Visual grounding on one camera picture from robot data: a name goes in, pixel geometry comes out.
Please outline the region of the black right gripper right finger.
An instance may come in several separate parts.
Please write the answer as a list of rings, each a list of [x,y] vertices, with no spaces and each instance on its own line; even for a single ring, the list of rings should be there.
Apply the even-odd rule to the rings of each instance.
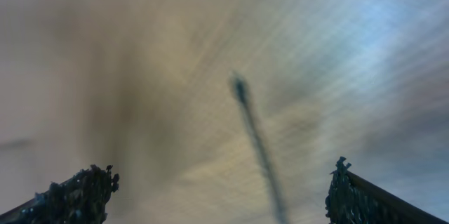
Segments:
[[[352,173],[345,161],[336,162],[325,199],[331,224],[448,224]]]

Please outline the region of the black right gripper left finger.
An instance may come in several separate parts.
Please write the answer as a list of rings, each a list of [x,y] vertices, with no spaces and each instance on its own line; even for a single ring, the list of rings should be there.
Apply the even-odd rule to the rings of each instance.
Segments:
[[[118,190],[119,174],[112,173],[112,166],[101,169],[92,164],[1,214],[1,224],[103,224],[106,205]]]

